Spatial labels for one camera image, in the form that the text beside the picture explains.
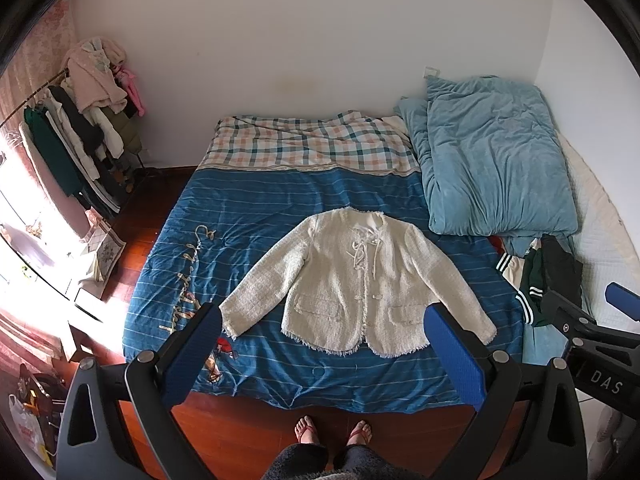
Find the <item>pink coat on rack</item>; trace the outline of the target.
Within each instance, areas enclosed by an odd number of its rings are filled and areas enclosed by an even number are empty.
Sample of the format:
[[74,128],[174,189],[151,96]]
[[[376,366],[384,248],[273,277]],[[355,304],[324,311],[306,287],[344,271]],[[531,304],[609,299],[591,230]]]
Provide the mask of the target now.
[[63,58],[63,67],[72,80],[78,110],[109,107],[120,113],[126,107],[127,92],[116,82],[113,67],[126,61],[126,51],[115,41],[95,36],[78,42]]

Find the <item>white tweed jacket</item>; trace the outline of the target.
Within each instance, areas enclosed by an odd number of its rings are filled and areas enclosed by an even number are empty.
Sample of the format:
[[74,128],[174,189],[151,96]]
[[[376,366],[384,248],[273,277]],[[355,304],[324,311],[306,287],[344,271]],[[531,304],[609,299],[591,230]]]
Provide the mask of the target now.
[[314,350],[381,358],[426,348],[423,319],[443,304],[483,344],[497,335],[470,285],[416,226],[381,211],[314,214],[277,241],[222,302],[222,327],[238,338],[278,304],[281,330]]

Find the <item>clothes rack with garments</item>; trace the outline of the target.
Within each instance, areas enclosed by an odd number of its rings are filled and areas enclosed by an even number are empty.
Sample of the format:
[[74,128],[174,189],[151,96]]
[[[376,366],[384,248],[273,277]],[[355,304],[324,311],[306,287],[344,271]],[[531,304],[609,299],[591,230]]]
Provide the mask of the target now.
[[80,112],[70,72],[62,70],[14,113],[65,198],[106,218],[119,214],[145,170],[134,102],[126,99],[119,113],[108,106]]

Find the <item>person's dark trouser legs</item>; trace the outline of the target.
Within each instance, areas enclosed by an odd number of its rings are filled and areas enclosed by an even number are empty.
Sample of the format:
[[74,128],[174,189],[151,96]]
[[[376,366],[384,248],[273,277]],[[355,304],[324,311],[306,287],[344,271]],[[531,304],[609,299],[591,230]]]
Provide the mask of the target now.
[[425,479],[423,474],[398,467],[367,445],[345,446],[326,470],[329,451],[320,444],[297,443],[285,448],[262,475],[263,479]]

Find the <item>plaid checkered blanket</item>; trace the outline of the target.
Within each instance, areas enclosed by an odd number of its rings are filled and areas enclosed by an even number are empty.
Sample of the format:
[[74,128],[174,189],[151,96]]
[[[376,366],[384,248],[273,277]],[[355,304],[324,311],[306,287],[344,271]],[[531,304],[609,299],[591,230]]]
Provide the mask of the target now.
[[405,123],[356,110],[329,119],[227,116],[201,169],[324,171],[405,177],[420,170]]

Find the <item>person's left foot sandal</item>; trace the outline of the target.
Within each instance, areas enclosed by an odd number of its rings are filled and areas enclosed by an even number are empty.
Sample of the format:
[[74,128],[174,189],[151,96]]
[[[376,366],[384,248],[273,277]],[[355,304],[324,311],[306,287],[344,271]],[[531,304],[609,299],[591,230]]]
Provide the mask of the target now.
[[319,443],[316,427],[308,415],[303,416],[296,422],[294,434],[300,444],[317,445]]

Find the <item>light blue folded duvet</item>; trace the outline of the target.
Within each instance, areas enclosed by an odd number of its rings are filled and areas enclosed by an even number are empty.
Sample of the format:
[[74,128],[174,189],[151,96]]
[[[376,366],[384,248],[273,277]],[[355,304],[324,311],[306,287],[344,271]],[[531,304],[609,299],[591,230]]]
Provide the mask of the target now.
[[524,252],[536,237],[571,236],[579,221],[548,104],[527,82],[497,76],[426,80],[402,98],[436,234],[506,237]]

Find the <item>white plastic bag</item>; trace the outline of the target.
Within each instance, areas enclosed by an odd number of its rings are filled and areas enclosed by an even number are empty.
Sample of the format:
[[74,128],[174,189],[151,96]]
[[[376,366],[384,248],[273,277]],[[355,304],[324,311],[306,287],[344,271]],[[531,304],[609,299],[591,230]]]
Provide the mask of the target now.
[[53,468],[38,418],[28,408],[25,408],[13,393],[8,396],[8,404],[14,425],[22,440],[46,466]]

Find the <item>green and white clothes pile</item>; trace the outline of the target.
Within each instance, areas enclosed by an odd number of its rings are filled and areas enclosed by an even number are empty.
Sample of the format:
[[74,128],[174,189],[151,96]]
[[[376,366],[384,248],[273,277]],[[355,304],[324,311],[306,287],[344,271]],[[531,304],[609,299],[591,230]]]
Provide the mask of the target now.
[[524,257],[504,252],[496,265],[498,273],[515,290],[524,322],[535,327],[550,324],[542,314],[542,298],[547,292],[557,292],[576,307],[582,306],[583,268],[549,234],[535,238]]

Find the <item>person's foot sandal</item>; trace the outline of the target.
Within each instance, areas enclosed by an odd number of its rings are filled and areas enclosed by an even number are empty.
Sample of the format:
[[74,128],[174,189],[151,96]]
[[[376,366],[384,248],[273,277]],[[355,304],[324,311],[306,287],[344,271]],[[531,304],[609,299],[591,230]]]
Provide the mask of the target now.
[[365,421],[360,420],[354,427],[347,440],[348,445],[368,445],[372,439],[372,428]]
[[316,427],[308,415],[303,416],[296,422],[294,434],[300,444],[317,445],[319,443]]

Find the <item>white quilted mattress pad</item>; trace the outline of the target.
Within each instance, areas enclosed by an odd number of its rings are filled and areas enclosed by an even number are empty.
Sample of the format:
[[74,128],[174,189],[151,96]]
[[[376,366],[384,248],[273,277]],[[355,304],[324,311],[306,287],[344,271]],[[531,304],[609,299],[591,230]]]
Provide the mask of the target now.
[[579,228],[570,237],[582,262],[584,305],[598,324],[637,333],[639,323],[605,300],[613,282],[639,291],[639,257],[614,204],[582,156],[564,136],[558,136],[572,185]]

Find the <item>person's right foot sandal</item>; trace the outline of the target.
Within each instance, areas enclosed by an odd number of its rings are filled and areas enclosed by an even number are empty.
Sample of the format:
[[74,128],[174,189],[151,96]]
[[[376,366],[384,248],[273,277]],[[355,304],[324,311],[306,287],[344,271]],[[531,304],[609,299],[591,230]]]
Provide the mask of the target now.
[[348,445],[368,445],[372,439],[372,428],[365,421],[360,420],[354,427],[347,440]]

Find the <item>embroidered cushion on floor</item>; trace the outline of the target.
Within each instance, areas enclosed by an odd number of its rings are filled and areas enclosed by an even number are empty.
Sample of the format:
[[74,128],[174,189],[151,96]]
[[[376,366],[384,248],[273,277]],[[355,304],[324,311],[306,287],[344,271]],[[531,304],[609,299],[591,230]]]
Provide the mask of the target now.
[[89,236],[78,263],[80,280],[93,284],[105,284],[118,263],[126,243],[112,227],[100,220]]

